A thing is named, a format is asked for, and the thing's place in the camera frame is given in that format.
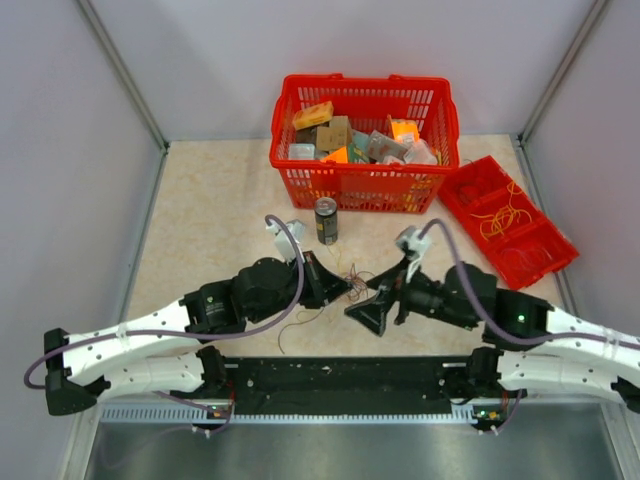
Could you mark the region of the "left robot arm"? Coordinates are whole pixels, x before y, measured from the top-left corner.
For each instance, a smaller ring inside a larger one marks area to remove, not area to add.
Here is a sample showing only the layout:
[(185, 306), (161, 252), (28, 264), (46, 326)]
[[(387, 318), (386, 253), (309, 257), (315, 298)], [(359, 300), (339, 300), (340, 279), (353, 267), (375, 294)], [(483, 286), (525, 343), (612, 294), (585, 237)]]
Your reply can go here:
[(50, 415), (87, 410), (114, 397), (168, 391), (216, 396), (227, 374), (213, 339), (240, 338), (249, 324), (295, 306), (319, 310), (351, 288), (311, 251), (300, 261), (262, 258), (149, 315), (83, 334), (44, 335)]

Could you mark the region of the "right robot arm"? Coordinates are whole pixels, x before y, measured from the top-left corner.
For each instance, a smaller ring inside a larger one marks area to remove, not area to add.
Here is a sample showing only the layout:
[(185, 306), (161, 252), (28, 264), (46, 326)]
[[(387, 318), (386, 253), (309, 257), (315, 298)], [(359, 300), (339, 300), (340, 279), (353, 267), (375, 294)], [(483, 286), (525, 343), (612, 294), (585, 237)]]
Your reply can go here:
[(467, 386), (455, 395), (555, 391), (590, 395), (639, 410), (638, 338), (594, 324), (535, 296), (500, 288), (495, 276), (461, 263), (435, 281), (406, 260), (372, 278), (375, 295), (345, 314), (377, 336), (391, 310), (395, 324), (416, 314), (465, 330), (483, 347), (467, 359)]

